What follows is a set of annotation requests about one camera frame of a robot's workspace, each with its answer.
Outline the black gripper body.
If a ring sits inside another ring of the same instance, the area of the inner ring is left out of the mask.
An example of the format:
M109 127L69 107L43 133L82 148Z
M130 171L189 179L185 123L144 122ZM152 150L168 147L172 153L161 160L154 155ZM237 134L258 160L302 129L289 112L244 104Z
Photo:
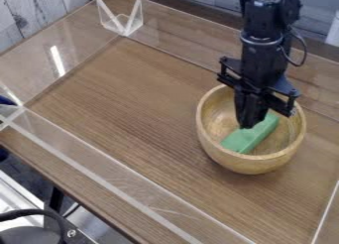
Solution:
M229 88L260 95L272 110L285 117L294 112L294 99L300 93L285 77L290 64L290 37L254 39L241 36L241 58L220 58L217 81Z

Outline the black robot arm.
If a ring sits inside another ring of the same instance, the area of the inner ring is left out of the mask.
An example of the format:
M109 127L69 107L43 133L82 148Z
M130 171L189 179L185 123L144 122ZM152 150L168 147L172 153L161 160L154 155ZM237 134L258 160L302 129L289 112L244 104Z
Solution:
M240 0L244 26L241 57L220 58L217 80L234 90L236 119L242 129L262 121L268 111L289 117L298 91L285 77L286 68L304 61L289 57L290 42L302 38L292 29L300 0Z

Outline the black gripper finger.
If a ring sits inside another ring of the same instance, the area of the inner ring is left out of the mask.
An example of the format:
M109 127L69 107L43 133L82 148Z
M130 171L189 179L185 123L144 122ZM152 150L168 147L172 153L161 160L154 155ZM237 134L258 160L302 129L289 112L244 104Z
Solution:
M268 111L268 106L264 98L260 95L250 95L250 125L254 126L262 121Z
M252 115L249 114L252 106L252 95L242 91L240 87L234 89L236 118L241 129L249 129L253 126Z

